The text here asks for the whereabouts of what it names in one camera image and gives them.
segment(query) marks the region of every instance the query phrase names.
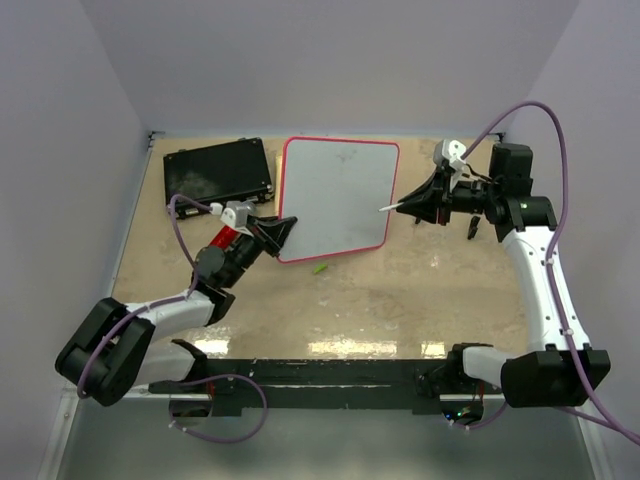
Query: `gray wall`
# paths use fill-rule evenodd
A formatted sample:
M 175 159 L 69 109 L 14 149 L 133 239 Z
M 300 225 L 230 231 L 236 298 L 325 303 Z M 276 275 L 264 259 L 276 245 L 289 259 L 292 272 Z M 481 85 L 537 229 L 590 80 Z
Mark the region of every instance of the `gray wall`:
M 530 97 L 556 109 L 566 130 L 570 211 L 560 242 L 576 308 L 595 347 L 613 369 L 601 397 L 640 431 L 640 4 L 583 0 Z M 560 164 L 552 126 L 523 111 L 509 140 L 529 143 L 535 188 L 560 209 Z M 603 431 L 617 478 L 637 478 L 638 448 Z
M 35 478 L 53 362 L 105 293 L 141 123 L 76 0 L 0 8 L 0 478 Z
M 475 133 L 578 0 L 82 0 L 154 129 Z

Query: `purple cable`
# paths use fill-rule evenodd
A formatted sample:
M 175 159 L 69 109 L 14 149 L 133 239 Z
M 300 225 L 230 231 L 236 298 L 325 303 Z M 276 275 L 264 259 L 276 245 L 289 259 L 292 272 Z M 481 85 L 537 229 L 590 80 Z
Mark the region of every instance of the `purple cable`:
M 223 375 L 214 375 L 213 377 L 207 377 L 200 380 L 194 380 L 192 382 L 176 382 L 176 383 L 179 383 L 180 385 L 183 385 L 185 387 L 192 387 L 194 385 L 201 385 L 203 383 L 214 382 L 216 380 L 222 380 L 224 378 L 236 378 L 238 380 L 242 380 L 243 382 L 247 382 L 249 385 L 255 388 L 255 390 L 258 392 L 258 395 L 260 395 L 260 399 L 262 400 L 262 415 L 260 416 L 260 420 L 258 421 L 256 426 L 253 427 L 251 431 L 249 431 L 248 433 L 245 433 L 244 435 L 240 435 L 239 437 L 234 437 L 234 438 L 215 437 L 213 435 L 208 435 L 206 433 L 197 432 L 195 430 L 191 430 L 190 428 L 183 427 L 178 423 L 176 418 L 173 416 L 173 412 L 171 412 L 171 410 L 169 410 L 169 418 L 171 419 L 171 424 L 169 426 L 173 426 L 173 424 L 176 424 L 182 432 L 188 435 L 191 435 L 192 437 L 199 438 L 200 440 L 206 440 L 207 442 L 224 443 L 224 444 L 240 443 L 245 440 L 248 440 L 249 438 L 253 437 L 256 433 L 258 433 L 262 428 L 262 426 L 264 425 L 264 422 L 267 420 L 269 408 L 267 406 L 267 397 L 265 396 L 264 392 L 262 391 L 260 386 L 256 382 L 251 380 L 249 377 L 245 377 L 243 375 L 237 375 L 235 373 L 227 373 Z
M 564 331 L 570 331 L 569 319 L 567 318 L 567 314 L 564 309 L 564 305 L 562 304 L 562 298 L 560 297 L 560 291 L 558 288 L 558 283 L 556 281 L 555 272 L 553 269 L 553 251 L 558 244 L 558 240 L 560 239 L 560 235 L 564 230 L 565 224 L 567 223 L 567 215 L 569 211 L 569 162 L 567 161 L 567 146 L 564 138 L 564 132 L 562 131 L 562 127 L 560 126 L 560 120 L 558 116 L 554 113 L 549 106 L 542 102 L 537 102 L 534 100 L 527 100 L 521 103 L 518 103 L 508 109 L 506 112 L 502 113 L 498 116 L 484 131 L 476 138 L 476 140 L 471 144 L 471 146 L 467 149 L 467 151 L 462 155 L 462 158 L 465 159 L 469 156 L 473 150 L 478 146 L 478 144 L 493 130 L 498 123 L 504 120 L 508 115 L 515 112 L 516 110 L 522 107 L 538 107 L 544 110 L 547 115 L 551 118 L 554 127 L 556 128 L 556 132 L 558 134 L 558 143 L 560 144 L 560 160 L 562 162 L 562 212 L 560 214 L 560 222 L 558 223 L 558 227 L 551 237 L 551 241 L 549 242 L 549 247 L 547 248 L 547 252 L 545 255 L 545 259 L 547 262 L 547 275 L 549 277 L 549 285 L 551 287 L 551 293 L 553 296 L 554 303 L 558 310 L 558 315 L 560 316 L 560 323 Z M 578 349 L 576 348 L 576 344 L 573 341 L 573 337 L 571 335 L 567 335 L 567 345 L 569 345 L 569 351 L 571 352 L 571 357 L 576 367 L 576 371 L 578 372 L 578 377 L 582 382 L 582 385 L 589 396 L 589 399 L 593 402 L 596 409 L 600 412 L 600 414 L 605 418 L 605 420 L 598 419 L 596 417 L 592 417 L 591 415 L 583 414 L 582 412 L 578 412 L 574 409 L 562 409 L 562 411 L 571 413 L 572 415 L 576 415 L 578 417 L 584 418 L 586 420 L 593 421 L 599 425 L 606 426 L 612 430 L 619 432 L 624 435 L 630 441 L 640 446 L 640 435 L 631 432 L 626 429 L 603 405 L 602 401 L 598 398 L 595 391 L 591 387 L 591 383 L 589 382 L 589 378 L 587 377 L 587 373 L 582 366 L 582 362 L 580 361 L 580 356 L 578 354 Z
M 207 212 L 211 211 L 211 207 L 207 205 L 203 205 L 202 203 L 196 202 L 195 200 L 191 200 L 190 198 L 185 197 L 184 195 L 181 195 L 179 193 L 176 193 L 173 197 L 171 197 L 171 200 L 169 201 L 169 217 L 171 218 L 171 226 L 173 227 L 173 232 L 176 234 L 176 239 L 180 244 L 182 253 L 184 253 L 185 257 L 187 257 L 187 260 L 189 261 L 191 268 L 195 270 L 196 262 L 193 261 L 193 258 L 191 257 L 191 254 L 187 249 L 187 245 L 184 243 L 184 239 L 182 238 L 180 229 L 178 228 L 178 220 L 176 218 L 176 201 L 177 200 L 182 200 L 184 202 L 187 202 L 190 205 L 193 205 L 196 208 L 199 208 L 200 210 L 206 210 Z

